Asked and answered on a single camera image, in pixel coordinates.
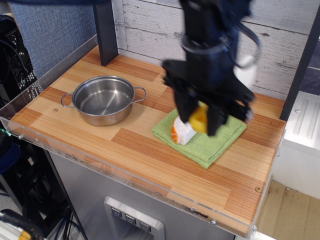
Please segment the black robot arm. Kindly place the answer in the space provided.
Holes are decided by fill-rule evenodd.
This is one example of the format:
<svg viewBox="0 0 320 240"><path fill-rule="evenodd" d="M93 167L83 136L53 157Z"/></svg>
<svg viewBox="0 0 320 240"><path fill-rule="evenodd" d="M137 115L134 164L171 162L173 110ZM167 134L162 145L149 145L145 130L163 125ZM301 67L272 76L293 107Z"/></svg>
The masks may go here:
<svg viewBox="0 0 320 240"><path fill-rule="evenodd" d="M242 23L251 13L248 0L182 0L180 5L185 29L181 47L186 59L163 61L164 83L174 91L182 122L191 122L199 105L207 105L204 132L214 136L229 117L241 121L252 117L250 103L255 95L235 70L253 67L260 54L239 63L239 35L246 35L257 46L261 43Z"/></svg>

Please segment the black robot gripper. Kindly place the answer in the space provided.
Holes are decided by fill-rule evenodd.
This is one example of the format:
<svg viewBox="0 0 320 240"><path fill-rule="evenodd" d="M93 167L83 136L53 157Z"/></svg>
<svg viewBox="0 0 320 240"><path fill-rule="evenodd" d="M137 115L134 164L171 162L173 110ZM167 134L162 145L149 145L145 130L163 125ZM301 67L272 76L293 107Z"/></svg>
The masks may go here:
<svg viewBox="0 0 320 240"><path fill-rule="evenodd" d="M239 65L236 53L221 50L211 53L186 54L186 60L167 59L162 62L166 72L164 83L173 89L180 120L189 121L191 114L204 103L207 110L207 135L215 136L218 129L232 116L247 122L252 118L250 106L254 93L233 73Z"/></svg>

